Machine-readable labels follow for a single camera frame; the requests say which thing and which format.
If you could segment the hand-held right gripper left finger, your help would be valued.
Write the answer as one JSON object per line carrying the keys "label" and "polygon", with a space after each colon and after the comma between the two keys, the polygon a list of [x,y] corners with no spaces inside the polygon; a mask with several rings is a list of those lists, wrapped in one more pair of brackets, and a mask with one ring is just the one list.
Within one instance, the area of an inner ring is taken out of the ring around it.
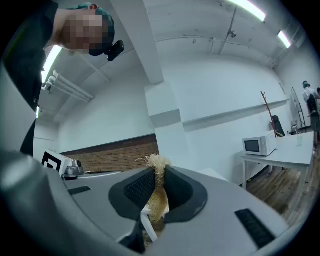
{"label": "hand-held right gripper left finger", "polygon": [[77,204],[98,228],[134,252],[144,252],[141,212],[155,190],[152,168],[65,181]]}

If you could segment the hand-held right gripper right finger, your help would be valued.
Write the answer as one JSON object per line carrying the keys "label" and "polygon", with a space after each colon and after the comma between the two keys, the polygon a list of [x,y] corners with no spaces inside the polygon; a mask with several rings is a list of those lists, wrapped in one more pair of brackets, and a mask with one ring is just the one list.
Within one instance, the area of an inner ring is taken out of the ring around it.
{"label": "hand-held right gripper right finger", "polygon": [[287,222],[275,210],[238,185],[192,170],[175,170],[201,183],[208,200],[192,220],[166,224],[158,240],[149,247],[149,255],[252,255],[258,247],[235,214],[244,209],[250,209],[276,238],[288,230]]}

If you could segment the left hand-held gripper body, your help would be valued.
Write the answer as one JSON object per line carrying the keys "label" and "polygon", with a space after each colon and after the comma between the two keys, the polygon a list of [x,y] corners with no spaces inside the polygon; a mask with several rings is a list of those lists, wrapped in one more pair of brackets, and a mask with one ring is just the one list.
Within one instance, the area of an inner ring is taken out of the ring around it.
{"label": "left hand-held gripper body", "polygon": [[74,160],[50,149],[43,153],[41,163],[45,168],[56,170],[63,180],[77,179],[84,174],[80,160]]}

